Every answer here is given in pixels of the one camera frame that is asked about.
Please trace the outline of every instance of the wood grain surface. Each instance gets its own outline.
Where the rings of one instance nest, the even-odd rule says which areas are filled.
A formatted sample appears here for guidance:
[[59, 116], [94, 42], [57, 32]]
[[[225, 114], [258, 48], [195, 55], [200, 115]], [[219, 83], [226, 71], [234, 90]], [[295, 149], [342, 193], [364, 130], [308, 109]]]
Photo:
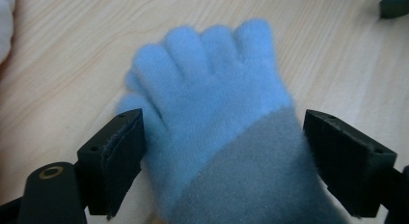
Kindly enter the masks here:
[[[296, 101], [335, 115], [409, 164], [409, 16], [378, 18], [380, 0], [16, 0], [12, 53], [0, 66], [0, 204], [25, 180], [76, 151], [114, 116], [136, 49], [189, 24], [274, 29], [280, 74]], [[111, 223], [150, 223], [147, 175]], [[351, 223], [383, 223], [376, 219]], [[104, 217], [89, 217], [103, 223]]]

